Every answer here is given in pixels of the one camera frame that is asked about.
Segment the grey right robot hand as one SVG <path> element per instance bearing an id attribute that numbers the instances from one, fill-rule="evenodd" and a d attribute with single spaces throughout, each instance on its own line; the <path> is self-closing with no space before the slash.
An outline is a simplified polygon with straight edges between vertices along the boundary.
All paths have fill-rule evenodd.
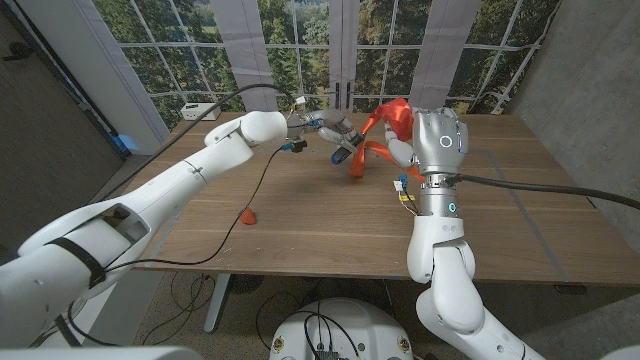
<path id="1" fill-rule="evenodd" d="M 457 173 L 468 153 L 468 128 L 447 107 L 412 110 L 411 140 L 386 121 L 385 140 L 392 160 L 401 168 L 415 167 L 419 175 Z"/>

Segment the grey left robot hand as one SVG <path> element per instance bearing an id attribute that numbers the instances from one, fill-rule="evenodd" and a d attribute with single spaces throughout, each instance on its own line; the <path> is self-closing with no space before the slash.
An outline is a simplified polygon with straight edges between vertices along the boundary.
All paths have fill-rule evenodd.
<path id="1" fill-rule="evenodd" d="M 302 115 L 302 125 L 307 132 L 317 132 L 322 139 L 356 152 L 358 132 L 352 122 L 339 110 L 317 110 Z"/>

